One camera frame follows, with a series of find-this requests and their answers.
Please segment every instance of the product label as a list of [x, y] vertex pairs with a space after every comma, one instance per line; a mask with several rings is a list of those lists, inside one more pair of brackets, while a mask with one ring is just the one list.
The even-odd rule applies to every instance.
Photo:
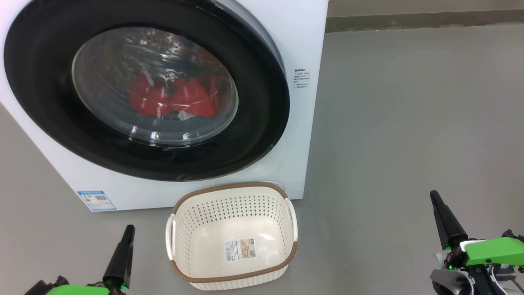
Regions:
[[115, 205], [111, 203], [109, 198], [103, 191], [87, 191], [77, 192], [80, 198], [91, 208], [93, 211], [110, 211], [116, 210]]
[[293, 76], [293, 88], [309, 87], [310, 72], [306, 69], [296, 69]]
[[255, 238], [224, 242], [226, 262], [257, 257]]

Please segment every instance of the washing machine door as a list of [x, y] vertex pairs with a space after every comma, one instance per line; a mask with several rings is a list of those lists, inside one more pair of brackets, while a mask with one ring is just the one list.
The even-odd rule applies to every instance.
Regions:
[[4, 62], [49, 136], [142, 178], [238, 171], [277, 144], [289, 115], [274, 53], [212, 1], [33, 1], [9, 30]]

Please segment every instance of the barcode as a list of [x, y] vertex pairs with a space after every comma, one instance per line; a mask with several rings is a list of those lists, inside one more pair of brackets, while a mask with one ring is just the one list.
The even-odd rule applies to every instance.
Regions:
[[231, 249], [226, 248], [226, 261], [231, 261]]

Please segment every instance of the blue and white sticker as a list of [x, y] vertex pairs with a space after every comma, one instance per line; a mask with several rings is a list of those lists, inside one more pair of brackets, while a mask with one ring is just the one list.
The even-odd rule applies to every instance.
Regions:
[[116, 210], [115, 205], [103, 191], [77, 192], [80, 198], [91, 208], [92, 211]]

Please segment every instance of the brown basket rim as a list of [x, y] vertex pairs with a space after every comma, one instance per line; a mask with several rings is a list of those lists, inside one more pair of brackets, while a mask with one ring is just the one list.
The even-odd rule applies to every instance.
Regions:
[[[185, 195], [174, 206], [173, 214], [176, 215], [177, 211], [178, 211], [178, 208], [180, 208], [180, 205], [182, 205], [182, 203], [184, 203], [187, 199], [189, 199], [191, 197], [194, 197], [194, 196], [198, 196], [198, 195], [202, 195], [202, 194], [206, 194], [206, 193], [211, 193], [211, 192], [216, 192], [216, 191], [223, 191], [225, 189], [231, 189], [231, 188], [260, 187], [260, 186], [272, 188], [272, 189], [278, 191], [278, 193], [280, 193], [280, 195], [284, 199], [288, 198], [287, 194], [282, 190], [282, 188], [280, 188], [279, 186], [277, 186], [277, 185], [275, 185], [273, 183], [267, 183], [267, 182], [246, 182], [246, 183], [226, 184], [226, 185], [219, 185], [219, 186], [214, 186], [214, 187], [200, 189], [198, 191], [194, 191], [192, 193], [189, 193], [189, 194]], [[193, 277], [189, 277], [189, 276], [184, 275], [182, 273], [182, 271], [180, 271], [180, 269], [178, 268], [178, 266], [177, 266], [177, 264], [176, 264], [176, 262], [174, 260], [171, 260], [171, 267], [172, 267], [173, 271], [180, 278], [182, 278], [183, 280], [188, 281], [190, 283], [215, 283], [215, 282], [241, 280], [241, 279], [252, 278], [252, 277], [256, 277], [256, 276], [260, 276], [260, 275], [265, 275], [267, 273], [270, 273], [270, 272], [273, 272], [273, 271], [277, 271], [277, 270], [280, 270], [280, 269], [284, 268], [293, 259], [295, 253], [297, 252], [297, 246], [298, 246], [298, 243], [296, 241], [294, 241], [293, 242], [293, 246], [291, 248], [291, 252], [289, 253], [289, 256], [281, 264], [279, 264], [277, 266], [270, 267], [270, 268], [262, 269], [262, 270], [252, 271], [252, 272], [248, 272], [248, 273], [242, 273], [240, 275], [225, 276], [225, 277], [213, 277], [213, 278], [193, 278]]]

